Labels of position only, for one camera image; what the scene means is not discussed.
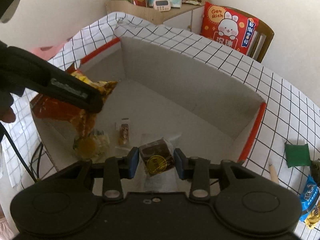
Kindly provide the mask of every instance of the orange snack bag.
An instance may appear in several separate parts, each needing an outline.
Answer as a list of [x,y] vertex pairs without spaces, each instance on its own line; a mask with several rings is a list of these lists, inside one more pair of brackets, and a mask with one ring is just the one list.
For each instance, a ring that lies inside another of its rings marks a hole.
[[[92,82],[83,75],[80,70],[75,69],[74,63],[66,70],[66,72],[98,89],[101,93],[103,103],[105,103],[118,83],[116,81]],[[92,131],[97,116],[97,114],[89,113],[84,109],[80,109],[69,103],[61,102],[43,94],[38,94],[32,99],[31,108],[37,118],[50,118],[53,120],[70,122],[76,128],[80,138],[87,136]]]

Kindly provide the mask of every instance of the cartoon rabbit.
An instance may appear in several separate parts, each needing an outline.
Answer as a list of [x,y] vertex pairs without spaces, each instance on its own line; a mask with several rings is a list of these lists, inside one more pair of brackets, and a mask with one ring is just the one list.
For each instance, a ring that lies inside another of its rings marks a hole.
[[231,16],[231,13],[225,12],[224,19],[220,22],[218,26],[218,34],[220,36],[226,35],[230,37],[231,40],[234,40],[239,33],[237,21],[238,16]]

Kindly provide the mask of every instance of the blue snack package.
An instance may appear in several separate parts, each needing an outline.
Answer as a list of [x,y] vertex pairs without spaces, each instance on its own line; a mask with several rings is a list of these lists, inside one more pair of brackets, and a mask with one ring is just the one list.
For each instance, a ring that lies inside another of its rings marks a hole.
[[313,178],[309,175],[303,192],[300,194],[302,213],[300,221],[305,221],[311,210],[315,207],[320,196],[319,189]]

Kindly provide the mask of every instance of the checkered tablecloth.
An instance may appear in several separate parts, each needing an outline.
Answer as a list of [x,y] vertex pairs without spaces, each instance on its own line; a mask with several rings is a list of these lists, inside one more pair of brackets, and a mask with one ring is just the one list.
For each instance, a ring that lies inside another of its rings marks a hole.
[[[49,62],[63,70],[73,62],[76,62],[78,67],[81,58],[112,38],[121,36],[143,40],[199,60],[261,95],[267,103],[267,109],[244,166],[270,178],[268,164],[271,162],[276,168],[282,187],[295,194],[302,192],[309,168],[288,168],[284,143],[308,143],[311,159],[320,158],[320,109],[292,84],[252,58],[187,30],[155,26],[140,18],[118,12],[108,14],[83,28]],[[26,161],[30,160],[30,154],[38,143],[30,109],[26,107],[32,96],[34,93],[27,92],[24,98],[15,98],[15,112],[19,118],[15,124],[7,125]],[[14,186],[24,171],[17,161],[13,161],[15,157],[5,140],[3,148],[7,167],[12,171],[10,180]],[[19,175],[15,176],[14,171],[17,169]],[[320,237],[319,225],[316,229],[309,230],[302,222],[297,225],[295,233],[301,239]]]

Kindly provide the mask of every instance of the cabinet door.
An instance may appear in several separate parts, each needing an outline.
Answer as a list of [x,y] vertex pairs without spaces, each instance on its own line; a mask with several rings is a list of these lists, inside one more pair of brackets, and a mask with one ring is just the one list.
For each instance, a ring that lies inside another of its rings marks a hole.
[[204,6],[201,6],[197,9],[192,10],[191,31],[195,34],[200,34],[201,32],[203,14],[204,14]]
[[183,14],[180,14],[176,17],[173,17],[165,22],[163,22],[164,25],[167,25],[169,27],[174,28],[180,28],[190,31],[191,26],[191,11],[185,12]]

